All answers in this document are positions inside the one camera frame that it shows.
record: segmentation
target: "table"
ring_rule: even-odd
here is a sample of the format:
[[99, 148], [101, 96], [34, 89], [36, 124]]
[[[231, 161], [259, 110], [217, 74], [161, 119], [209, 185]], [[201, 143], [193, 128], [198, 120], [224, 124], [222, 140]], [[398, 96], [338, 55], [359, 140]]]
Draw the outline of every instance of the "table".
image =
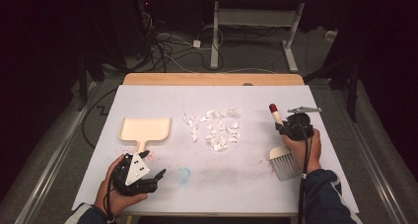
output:
[[[286, 115], [284, 109], [297, 108], [301, 103], [316, 107], [309, 87], [303, 85], [299, 75], [127, 75], [118, 89], [73, 208], [83, 201], [93, 202], [108, 165], [119, 154], [135, 149], [117, 137], [124, 117], [169, 116], [171, 135], [161, 144], [150, 144], [147, 148], [151, 153], [145, 160], [154, 173], [163, 168], [168, 171], [147, 201], [128, 207], [124, 214], [296, 216], [299, 178], [279, 182], [267, 161], [268, 151], [281, 142], [268, 110], [272, 101], [282, 107], [282, 116]], [[202, 138], [197, 143], [191, 141], [189, 128], [182, 121], [183, 112], [201, 112], [205, 106], [225, 108], [232, 103], [242, 112], [242, 117], [237, 118], [242, 135], [237, 144], [214, 152]], [[322, 153], [322, 166], [340, 176], [343, 197], [358, 212], [320, 115], [312, 113], [310, 117], [313, 126], [321, 131], [322, 149], [326, 151]]]
[[291, 72], [297, 73], [292, 43], [302, 17], [305, 3], [299, 3], [295, 11], [249, 10], [249, 9], [221, 9], [219, 1], [215, 1], [213, 17], [213, 40], [211, 51], [211, 68], [218, 68], [219, 53], [219, 25], [245, 25], [266, 27], [290, 27], [289, 38], [282, 41], [283, 50]]

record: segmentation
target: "dustpan brush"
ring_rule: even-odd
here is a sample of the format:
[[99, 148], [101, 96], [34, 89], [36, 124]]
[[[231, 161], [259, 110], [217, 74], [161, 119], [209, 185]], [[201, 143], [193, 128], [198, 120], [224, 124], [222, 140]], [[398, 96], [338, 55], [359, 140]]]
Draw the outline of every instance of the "dustpan brush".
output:
[[[274, 121], [283, 126], [283, 121], [276, 106], [271, 104], [269, 108]], [[298, 164], [292, 157], [291, 150], [286, 146], [273, 148], [269, 153], [268, 159], [280, 181], [286, 181], [301, 174]]]

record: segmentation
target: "human hand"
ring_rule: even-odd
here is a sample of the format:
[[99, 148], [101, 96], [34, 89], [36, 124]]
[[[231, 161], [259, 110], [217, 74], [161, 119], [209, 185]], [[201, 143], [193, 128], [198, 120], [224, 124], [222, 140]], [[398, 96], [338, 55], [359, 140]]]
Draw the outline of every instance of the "human hand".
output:
[[[294, 141], [287, 135], [282, 135], [283, 142], [292, 150], [292, 156], [298, 163], [301, 171], [304, 167], [306, 144], [305, 141]], [[319, 157], [320, 157], [320, 134], [319, 130], [313, 129], [313, 137], [308, 139], [308, 144], [311, 146], [311, 155], [308, 162], [307, 174], [314, 170], [320, 169]]]
[[[114, 170], [114, 168], [123, 160], [123, 156], [121, 155], [118, 157], [109, 167], [107, 170], [107, 173], [105, 175], [104, 181], [102, 181], [98, 195], [96, 197], [95, 206], [101, 209], [106, 215], [105, 211], [105, 196], [107, 194], [107, 186], [109, 185], [110, 175], [111, 172]], [[134, 196], [124, 196], [120, 194], [116, 189], [113, 189], [113, 185], [111, 185], [111, 192], [108, 194], [110, 198], [110, 211], [113, 214], [113, 217], [116, 217], [120, 215], [123, 209], [126, 207], [133, 205], [135, 203], [138, 203], [142, 200], [145, 200], [148, 198], [148, 194], [146, 193], [139, 193]]]

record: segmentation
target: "red cap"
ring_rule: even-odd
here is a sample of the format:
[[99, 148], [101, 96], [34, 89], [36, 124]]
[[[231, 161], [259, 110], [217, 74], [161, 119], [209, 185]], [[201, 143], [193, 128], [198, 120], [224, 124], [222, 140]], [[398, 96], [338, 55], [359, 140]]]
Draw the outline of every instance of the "red cap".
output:
[[269, 108], [270, 108], [270, 112], [277, 112], [276, 105], [270, 104]]

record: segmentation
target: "jacket sleeve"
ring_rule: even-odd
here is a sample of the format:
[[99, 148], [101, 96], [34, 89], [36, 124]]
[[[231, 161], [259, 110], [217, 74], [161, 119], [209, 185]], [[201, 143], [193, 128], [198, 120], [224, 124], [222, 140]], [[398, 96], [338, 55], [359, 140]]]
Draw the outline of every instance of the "jacket sleeve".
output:
[[67, 219], [65, 224], [106, 224], [106, 215], [97, 207], [82, 203], [73, 214]]
[[308, 224], [362, 223], [342, 199], [341, 182], [332, 171], [319, 169], [309, 173], [305, 191]]

